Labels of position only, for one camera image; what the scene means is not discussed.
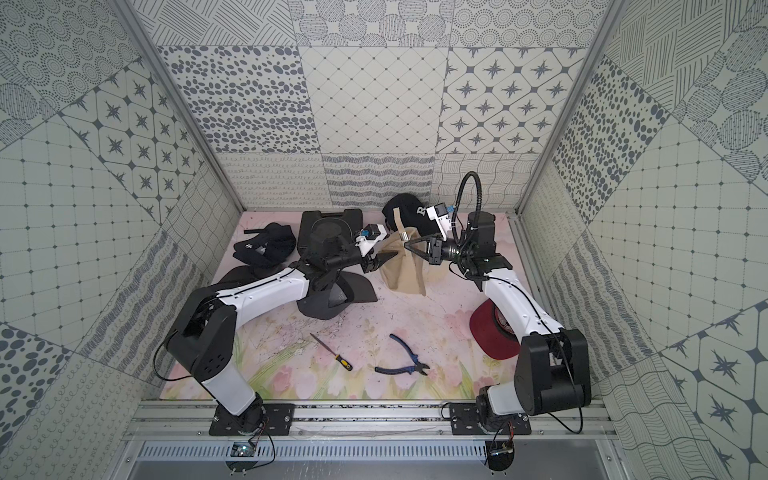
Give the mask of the beige baseball cap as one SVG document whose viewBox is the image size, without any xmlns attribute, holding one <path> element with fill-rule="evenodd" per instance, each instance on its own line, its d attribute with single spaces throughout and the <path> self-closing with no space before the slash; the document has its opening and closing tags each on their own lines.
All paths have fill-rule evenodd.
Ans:
<svg viewBox="0 0 768 480">
<path fill-rule="evenodd" d="M 448 265 L 429 265 L 424 259 L 405 248 L 407 240 L 420 237 L 416 227 L 406 227 L 400 219 L 398 209 L 394 213 L 395 228 L 390 237 L 383 242 L 379 251 L 394 253 L 379 271 L 387 287 L 394 292 L 411 295 L 427 295 L 427 287 L 435 286 L 448 274 Z"/>
</svg>

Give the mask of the navy baseball cap metal buckle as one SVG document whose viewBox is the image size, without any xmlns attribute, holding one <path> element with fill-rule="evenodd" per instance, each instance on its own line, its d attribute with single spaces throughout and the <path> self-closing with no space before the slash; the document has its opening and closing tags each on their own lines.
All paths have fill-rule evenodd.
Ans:
<svg viewBox="0 0 768 480">
<path fill-rule="evenodd" d="M 235 243 L 233 257 L 257 269 L 279 266 L 296 248 L 297 240 L 289 225 L 272 222 L 245 233 L 255 233 L 255 236 Z"/>
</svg>

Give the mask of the dark red baseball cap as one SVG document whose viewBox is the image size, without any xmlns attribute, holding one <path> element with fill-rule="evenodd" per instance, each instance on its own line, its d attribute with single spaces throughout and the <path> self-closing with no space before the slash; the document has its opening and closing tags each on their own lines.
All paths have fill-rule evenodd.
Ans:
<svg viewBox="0 0 768 480">
<path fill-rule="evenodd" d="M 497 306 L 484 301 L 471 315 L 469 328 L 481 350 L 494 360 L 516 357 L 520 344 Z"/>
</svg>

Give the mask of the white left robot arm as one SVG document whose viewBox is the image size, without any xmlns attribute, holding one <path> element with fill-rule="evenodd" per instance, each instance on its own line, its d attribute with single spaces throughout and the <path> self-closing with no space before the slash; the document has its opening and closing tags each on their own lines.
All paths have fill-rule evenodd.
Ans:
<svg viewBox="0 0 768 480">
<path fill-rule="evenodd" d="M 318 320 L 330 320 L 352 304 L 376 302 L 365 274 L 393 258 L 375 251 L 387 236 L 382 224 L 354 232 L 341 217 L 322 218 L 310 228 L 298 260 L 283 270 L 241 286 L 193 291 L 161 345 L 214 398 L 218 416 L 252 433 L 266 412 L 233 358 L 239 328 L 291 302 Z M 351 272 L 353 266 L 362 273 Z"/>
</svg>

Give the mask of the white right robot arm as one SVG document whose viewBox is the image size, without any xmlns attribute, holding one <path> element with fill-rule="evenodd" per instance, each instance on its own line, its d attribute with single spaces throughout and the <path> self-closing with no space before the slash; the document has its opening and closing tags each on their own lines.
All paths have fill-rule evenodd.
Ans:
<svg viewBox="0 0 768 480">
<path fill-rule="evenodd" d="M 431 265 L 456 266 L 487 300 L 470 321 L 475 341 L 490 357 L 514 356 L 511 381 L 482 388 L 477 404 L 491 424 L 517 414 L 554 415 L 590 404 L 589 348 L 584 334 L 567 329 L 524 288 L 512 264 L 496 250 L 494 215 L 474 211 L 461 234 L 448 230 L 453 212 L 445 204 L 426 216 L 437 232 L 409 240 L 405 247 Z"/>
</svg>

